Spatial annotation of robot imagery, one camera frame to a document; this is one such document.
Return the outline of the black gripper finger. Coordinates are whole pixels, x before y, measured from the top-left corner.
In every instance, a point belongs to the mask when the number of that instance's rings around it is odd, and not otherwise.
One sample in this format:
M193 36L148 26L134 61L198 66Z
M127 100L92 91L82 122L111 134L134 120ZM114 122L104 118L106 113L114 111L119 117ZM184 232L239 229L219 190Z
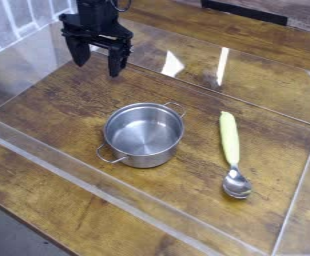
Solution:
M76 37L66 38L68 50L75 64L82 67L91 57L90 45Z
M108 50L108 71L110 76L116 77L126 68L130 51L124 47L111 48Z

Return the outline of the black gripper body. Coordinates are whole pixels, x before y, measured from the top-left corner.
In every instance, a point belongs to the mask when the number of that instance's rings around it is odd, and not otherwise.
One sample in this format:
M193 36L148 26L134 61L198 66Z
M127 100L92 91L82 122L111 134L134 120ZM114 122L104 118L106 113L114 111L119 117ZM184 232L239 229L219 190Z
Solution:
M127 0L127 4L120 7L119 0L76 0L78 11L59 16L64 38L76 37L88 45L100 43L103 46L107 45L107 38L130 47L134 34L119 23L119 14L130 9L131 2Z

